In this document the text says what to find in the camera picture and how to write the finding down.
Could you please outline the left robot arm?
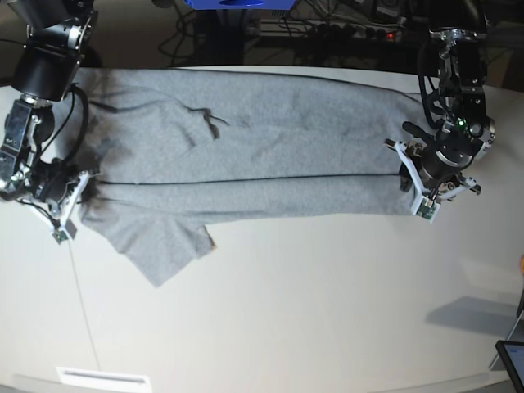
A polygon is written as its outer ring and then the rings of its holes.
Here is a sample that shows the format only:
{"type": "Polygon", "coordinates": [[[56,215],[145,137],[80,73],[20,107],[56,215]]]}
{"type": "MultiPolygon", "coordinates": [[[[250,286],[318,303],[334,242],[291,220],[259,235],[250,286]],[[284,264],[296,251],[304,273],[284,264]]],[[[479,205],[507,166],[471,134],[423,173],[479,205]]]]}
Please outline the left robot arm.
{"type": "Polygon", "coordinates": [[[495,140],[486,114],[486,61],[481,45],[487,22],[478,1],[430,1],[428,38],[418,54],[418,86],[428,130],[405,121],[412,142],[387,139],[400,158],[400,189],[412,191],[410,212],[433,221],[444,201],[481,186],[465,175],[495,140]]]}

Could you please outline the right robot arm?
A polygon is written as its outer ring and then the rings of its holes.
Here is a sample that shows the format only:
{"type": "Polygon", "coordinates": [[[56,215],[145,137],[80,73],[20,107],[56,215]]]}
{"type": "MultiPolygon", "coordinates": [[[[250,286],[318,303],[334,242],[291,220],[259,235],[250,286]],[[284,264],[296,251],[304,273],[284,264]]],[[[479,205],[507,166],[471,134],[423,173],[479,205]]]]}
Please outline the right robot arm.
{"type": "Polygon", "coordinates": [[[88,129],[89,104],[74,77],[97,23],[91,1],[10,1],[26,23],[27,39],[11,86],[20,97],[8,112],[1,144],[1,198],[28,206],[57,243],[75,238],[70,216],[94,176],[74,163],[88,129]],[[81,106],[79,132],[63,158],[43,160],[63,130],[52,106],[69,98],[81,106]]]}

